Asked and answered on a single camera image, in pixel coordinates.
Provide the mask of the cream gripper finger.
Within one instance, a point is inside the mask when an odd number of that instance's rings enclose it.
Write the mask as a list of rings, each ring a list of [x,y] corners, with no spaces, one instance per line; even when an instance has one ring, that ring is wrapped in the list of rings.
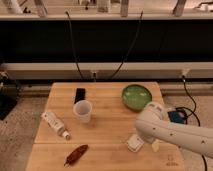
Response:
[[[158,141],[158,140],[155,140],[155,141],[152,143],[152,150],[153,150],[154,152],[158,152],[158,151],[159,151],[159,148],[160,148],[159,141]]]

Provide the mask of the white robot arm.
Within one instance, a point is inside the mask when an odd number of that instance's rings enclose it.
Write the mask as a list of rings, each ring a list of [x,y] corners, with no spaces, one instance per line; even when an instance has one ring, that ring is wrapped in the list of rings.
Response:
[[[135,128],[143,141],[160,139],[213,159],[213,129],[164,121],[164,112],[160,103],[152,101],[138,115]]]

